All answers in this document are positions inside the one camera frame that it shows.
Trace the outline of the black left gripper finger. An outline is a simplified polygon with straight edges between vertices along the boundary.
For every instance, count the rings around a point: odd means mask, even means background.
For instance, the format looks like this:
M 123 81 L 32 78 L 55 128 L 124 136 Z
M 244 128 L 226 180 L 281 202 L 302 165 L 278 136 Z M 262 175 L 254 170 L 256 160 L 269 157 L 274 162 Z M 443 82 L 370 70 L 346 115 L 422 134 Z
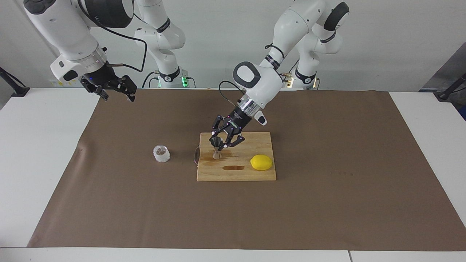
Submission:
M 244 137 L 241 136 L 242 127 L 226 127 L 224 132 L 227 134 L 227 136 L 226 140 L 221 146 L 221 149 L 235 147 L 245 140 Z
M 212 136 L 209 141 L 212 146 L 230 146 L 231 143 L 231 116 L 223 117 L 218 115 L 215 118 L 215 121 L 212 126 Z M 223 142 L 220 142 L 220 137 L 218 136 L 221 132 L 226 133 L 226 139 Z

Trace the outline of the steel double jigger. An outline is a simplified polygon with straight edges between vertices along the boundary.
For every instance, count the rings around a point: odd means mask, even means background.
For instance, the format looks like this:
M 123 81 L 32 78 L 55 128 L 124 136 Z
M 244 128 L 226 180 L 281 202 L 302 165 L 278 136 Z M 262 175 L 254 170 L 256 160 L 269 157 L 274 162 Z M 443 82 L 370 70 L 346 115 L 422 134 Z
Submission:
M 222 158 L 221 149 L 223 148 L 223 139 L 219 136 L 214 136 L 209 139 L 211 145 L 214 147 L 213 159 L 219 160 Z

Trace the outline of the clear textured glass cup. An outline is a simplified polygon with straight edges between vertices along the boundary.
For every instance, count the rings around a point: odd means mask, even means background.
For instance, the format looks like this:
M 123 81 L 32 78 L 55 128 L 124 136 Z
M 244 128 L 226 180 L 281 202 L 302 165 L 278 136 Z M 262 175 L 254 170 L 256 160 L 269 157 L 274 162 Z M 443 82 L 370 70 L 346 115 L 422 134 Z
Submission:
M 163 145 L 157 145 L 154 147 L 153 156 L 156 161 L 161 163 L 168 162 L 170 160 L 170 152 L 168 151 L 168 148 Z

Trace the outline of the yellow lemon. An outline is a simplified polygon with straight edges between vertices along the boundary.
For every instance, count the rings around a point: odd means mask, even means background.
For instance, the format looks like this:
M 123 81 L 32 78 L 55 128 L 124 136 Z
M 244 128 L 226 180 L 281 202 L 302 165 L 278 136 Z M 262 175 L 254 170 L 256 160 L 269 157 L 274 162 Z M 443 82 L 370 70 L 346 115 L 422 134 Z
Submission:
M 264 154 L 258 154 L 250 159 L 251 167 L 258 171 L 266 171 L 273 166 L 273 160 Z

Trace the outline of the wooden cutting board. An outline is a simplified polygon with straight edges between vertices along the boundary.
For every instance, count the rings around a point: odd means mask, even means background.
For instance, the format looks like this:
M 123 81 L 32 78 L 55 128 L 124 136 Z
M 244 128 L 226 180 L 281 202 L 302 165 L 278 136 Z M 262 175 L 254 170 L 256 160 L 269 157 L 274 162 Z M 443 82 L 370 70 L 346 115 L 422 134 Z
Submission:
M 255 155 L 274 159 L 269 132 L 243 132 L 245 141 L 221 151 L 221 159 L 214 159 L 211 133 L 200 133 L 200 157 L 197 164 L 197 181 L 275 181 L 275 166 L 265 171 L 256 170 L 250 160 Z

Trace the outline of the black clamp stand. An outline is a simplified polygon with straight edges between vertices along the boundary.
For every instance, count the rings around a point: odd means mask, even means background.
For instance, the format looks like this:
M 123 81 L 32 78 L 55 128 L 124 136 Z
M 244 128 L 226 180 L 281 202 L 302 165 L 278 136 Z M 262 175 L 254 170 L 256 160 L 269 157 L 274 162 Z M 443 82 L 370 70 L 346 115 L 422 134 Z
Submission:
M 30 90 L 30 88 L 25 86 L 16 76 L 7 72 L 2 67 L 0 67 L 0 77 L 13 89 L 12 97 L 24 97 Z
M 453 84 L 451 84 L 448 88 L 446 88 L 444 91 L 441 91 L 440 93 L 437 94 L 437 98 L 440 100 L 447 100 L 449 96 L 453 93 L 460 92 L 464 90 L 464 88 L 459 87 L 463 85 L 466 82 L 466 72 L 462 74 L 461 77 L 459 77 Z

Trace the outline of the brown paper table mat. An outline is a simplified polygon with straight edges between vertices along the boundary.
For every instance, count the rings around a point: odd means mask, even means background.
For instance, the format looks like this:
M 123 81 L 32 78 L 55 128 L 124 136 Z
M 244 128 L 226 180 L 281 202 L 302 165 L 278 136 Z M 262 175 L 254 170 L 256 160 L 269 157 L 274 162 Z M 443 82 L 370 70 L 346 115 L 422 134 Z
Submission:
M 218 91 L 100 100 L 28 246 L 466 251 L 466 227 L 387 92 L 281 91 L 276 181 L 198 182 Z M 153 149 L 163 145 L 168 162 Z

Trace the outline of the dark grey panel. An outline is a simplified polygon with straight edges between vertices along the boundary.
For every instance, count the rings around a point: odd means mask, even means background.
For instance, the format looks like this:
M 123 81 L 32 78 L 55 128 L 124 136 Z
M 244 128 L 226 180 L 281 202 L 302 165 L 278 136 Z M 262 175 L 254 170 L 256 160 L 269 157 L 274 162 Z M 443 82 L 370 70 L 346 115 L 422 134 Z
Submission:
M 466 73 L 466 42 L 440 67 L 419 92 L 443 91 Z

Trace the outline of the white wall socket box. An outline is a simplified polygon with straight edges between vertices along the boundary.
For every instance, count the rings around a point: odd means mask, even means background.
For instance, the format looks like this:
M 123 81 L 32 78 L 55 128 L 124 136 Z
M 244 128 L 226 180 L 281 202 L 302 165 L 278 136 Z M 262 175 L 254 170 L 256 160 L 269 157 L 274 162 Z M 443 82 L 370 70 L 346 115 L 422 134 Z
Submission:
M 77 79 L 61 82 L 57 79 L 49 80 L 50 84 L 55 88 L 83 88 L 83 85 Z

